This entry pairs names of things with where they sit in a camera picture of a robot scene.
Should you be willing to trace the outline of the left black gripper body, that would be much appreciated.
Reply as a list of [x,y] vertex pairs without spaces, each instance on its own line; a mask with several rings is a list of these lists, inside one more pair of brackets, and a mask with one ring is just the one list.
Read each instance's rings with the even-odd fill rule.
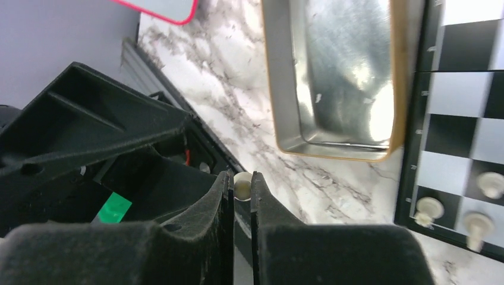
[[84,166],[32,190],[1,211],[1,236],[32,223],[162,223],[204,196],[220,170],[217,145],[189,131]]

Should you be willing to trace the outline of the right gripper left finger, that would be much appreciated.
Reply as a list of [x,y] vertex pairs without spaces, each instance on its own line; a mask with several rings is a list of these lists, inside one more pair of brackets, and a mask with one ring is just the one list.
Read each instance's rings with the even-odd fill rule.
[[1,244],[2,284],[232,284],[232,175],[172,219],[28,224]]

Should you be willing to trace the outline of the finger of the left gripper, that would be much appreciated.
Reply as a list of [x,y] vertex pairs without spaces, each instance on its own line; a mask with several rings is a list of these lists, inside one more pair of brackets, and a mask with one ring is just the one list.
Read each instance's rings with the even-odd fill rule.
[[57,177],[179,134],[191,115],[74,62],[1,132],[1,176]]

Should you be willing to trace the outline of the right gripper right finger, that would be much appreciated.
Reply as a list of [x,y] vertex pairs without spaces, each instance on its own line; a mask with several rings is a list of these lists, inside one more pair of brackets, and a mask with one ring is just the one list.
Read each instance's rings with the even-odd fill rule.
[[403,227],[312,224],[293,215],[251,178],[255,284],[433,284],[415,237]]

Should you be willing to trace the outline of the white rook piece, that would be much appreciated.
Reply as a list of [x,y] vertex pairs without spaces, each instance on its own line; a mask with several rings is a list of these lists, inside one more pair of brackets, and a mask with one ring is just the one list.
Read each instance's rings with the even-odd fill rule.
[[239,201],[249,201],[251,199],[251,180],[253,174],[249,172],[239,172],[234,175],[234,197]]

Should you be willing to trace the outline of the white bishop piece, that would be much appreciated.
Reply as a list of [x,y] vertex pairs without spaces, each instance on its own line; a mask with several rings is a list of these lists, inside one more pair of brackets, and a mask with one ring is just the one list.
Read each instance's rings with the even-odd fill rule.
[[481,252],[484,238],[494,231],[493,220],[479,212],[470,212],[463,218],[463,225],[468,232],[466,246],[474,252]]

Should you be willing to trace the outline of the white knight piece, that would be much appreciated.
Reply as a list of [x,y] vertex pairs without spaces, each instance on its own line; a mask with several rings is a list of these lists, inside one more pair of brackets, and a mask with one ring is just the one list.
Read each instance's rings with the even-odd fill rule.
[[422,227],[430,227],[436,219],[444,215],[443,204],[435,198],[423,197],[416,203],[416,212],[413,216],[415,222]]

